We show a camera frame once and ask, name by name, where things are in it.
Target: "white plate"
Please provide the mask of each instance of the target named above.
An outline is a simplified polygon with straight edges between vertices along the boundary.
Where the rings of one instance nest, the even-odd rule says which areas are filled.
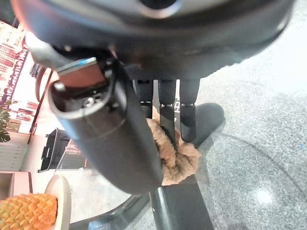
[[[65,177],[54,175],[47,185],[45,194],[58,199],[57,219],[50,230],[68,230],[71,221],[71,190]]]

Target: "fuzzy brown fabric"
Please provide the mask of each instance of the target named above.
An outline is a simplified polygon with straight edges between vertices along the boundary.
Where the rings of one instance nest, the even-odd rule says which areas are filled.
[[[153,108],[153,118],[147,119],[147,123],[158,146],[160,158],[163,159],[162,185],[178,184],[196,172],[201,155],[192,143],[186,143],[181,139],[180,131],[177,129],[175,130],[176,151],[168,136],[161,129],[159,117],[157,110]]]

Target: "pineapple skin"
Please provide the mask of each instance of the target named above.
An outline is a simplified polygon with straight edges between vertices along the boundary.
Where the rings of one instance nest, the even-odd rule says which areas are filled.
[[[57,199],[49,194],[19,195],[0,201],[0,230],[49,230],[56,221]]]

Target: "speckled floor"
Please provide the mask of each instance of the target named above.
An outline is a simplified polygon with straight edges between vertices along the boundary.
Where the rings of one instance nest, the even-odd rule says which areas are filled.
[[[306,37],[299,0],[273,45],[201,80],[197,103],[220,104],[226,118],[197,172],[216,230],[307,229]],[[149,205],[127,229],[155,229]]]

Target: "green plant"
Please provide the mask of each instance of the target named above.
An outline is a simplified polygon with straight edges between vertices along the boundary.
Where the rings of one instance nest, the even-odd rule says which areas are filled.
[[[5,130],[7,123],[10,121],[9,109],[5,108],[16,101],[6,101],[5,104],[0,105],[0,142],[8,142],[11,140],[10,134]]]

